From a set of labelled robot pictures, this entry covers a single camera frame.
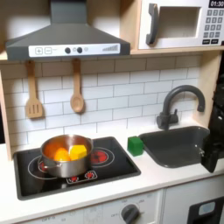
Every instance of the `microwave display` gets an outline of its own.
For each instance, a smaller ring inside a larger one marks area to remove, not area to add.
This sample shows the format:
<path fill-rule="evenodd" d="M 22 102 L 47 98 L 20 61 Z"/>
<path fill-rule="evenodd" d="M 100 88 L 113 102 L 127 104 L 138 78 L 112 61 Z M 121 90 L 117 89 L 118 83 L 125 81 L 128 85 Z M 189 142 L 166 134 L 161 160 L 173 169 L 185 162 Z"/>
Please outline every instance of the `microwave display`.
<path fill-rule="evenodd" d="M 210 0 L 209 8 L 224 8 L 224 1 L 221 1 L 221 0 Z"/>

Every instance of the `wooden spoon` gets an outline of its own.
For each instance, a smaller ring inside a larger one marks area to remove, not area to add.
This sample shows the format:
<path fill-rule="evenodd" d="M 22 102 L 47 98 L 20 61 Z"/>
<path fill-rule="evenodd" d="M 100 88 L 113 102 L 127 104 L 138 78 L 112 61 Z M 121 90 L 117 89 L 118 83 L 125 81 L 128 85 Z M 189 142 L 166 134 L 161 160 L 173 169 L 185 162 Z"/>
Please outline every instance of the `wooden spoon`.
<path fill-rule="evenodd" d="M 74 112 L 80 113 L 84 109 L 84 100 L 81 96 L 81 61 L 73 60 L 73 97 L 71 99 L 71 107 Z"/>
<path fill-rule="evenodd" d="M 28 73 L 28 83 L 30 90 L 30 99 L 25 105 L 25 113 L 29 118 L 37 118 L 43 115 L 43 107 L 41 102 L 37 99 L 36 85 L 35 85 L 35 63 L 33 61 L 25 62 L 27 73 Z"/>

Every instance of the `yellow toy food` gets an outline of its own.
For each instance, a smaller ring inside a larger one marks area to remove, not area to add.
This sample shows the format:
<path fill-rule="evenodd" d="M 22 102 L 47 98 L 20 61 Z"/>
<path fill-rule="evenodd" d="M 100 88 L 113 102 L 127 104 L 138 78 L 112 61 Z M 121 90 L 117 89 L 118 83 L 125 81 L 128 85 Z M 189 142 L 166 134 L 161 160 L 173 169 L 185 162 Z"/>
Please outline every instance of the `yellow toy food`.
<path fill-rule="evenodd" d="M 74 145 L 69 152 L 71 160 L 84 158 L 87 154 L 88 151 L 84 145 Z"/>
<path fill-rule="evenodd" d="M 69 157 L 67 150 L 63 148 L 59 148 L 56 151 L 53 159 L 56 161 L 71 161 L 71 158 Z"/>

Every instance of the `green sponge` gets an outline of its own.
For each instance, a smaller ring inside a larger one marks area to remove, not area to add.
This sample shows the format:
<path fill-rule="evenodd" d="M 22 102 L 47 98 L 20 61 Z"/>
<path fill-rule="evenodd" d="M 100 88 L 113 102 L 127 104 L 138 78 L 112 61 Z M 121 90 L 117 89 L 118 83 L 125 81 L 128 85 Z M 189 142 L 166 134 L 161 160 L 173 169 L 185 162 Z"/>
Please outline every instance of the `green sponge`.
<path fill-rule="evenodd" d="M 137 136 L 131 136 L 128 139 L 128 151 L 133 157 L 140 156 L 144 153 L 144 143 Z"/>

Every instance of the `hood control knob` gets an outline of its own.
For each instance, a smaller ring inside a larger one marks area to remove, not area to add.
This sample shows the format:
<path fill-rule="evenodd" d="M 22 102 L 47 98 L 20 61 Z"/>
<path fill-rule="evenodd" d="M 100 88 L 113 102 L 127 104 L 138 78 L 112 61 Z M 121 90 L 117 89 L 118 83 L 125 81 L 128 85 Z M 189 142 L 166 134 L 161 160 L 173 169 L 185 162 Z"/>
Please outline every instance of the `hood control knob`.
<path fill-rule="evenodd" d="M 132 224 L 139 215 L 140 212 L 135 205 L 128 205 L 122 210 L 122 217 L 126 224 Z"/>
<path fill-rule="evenodd" d="M 71 49 L 70 49 L 69 47 L 67 47 L 67 48 L 65 49 L 65 52 L 66 52 L 66 53 L 70 53 L 70 52 L 71 52 Z"/>
<path fill-rule="evenodd" d="M 82 48 L 81 47 L 78 47 L 77 52 L 78 53 L 82 53 Z"/>

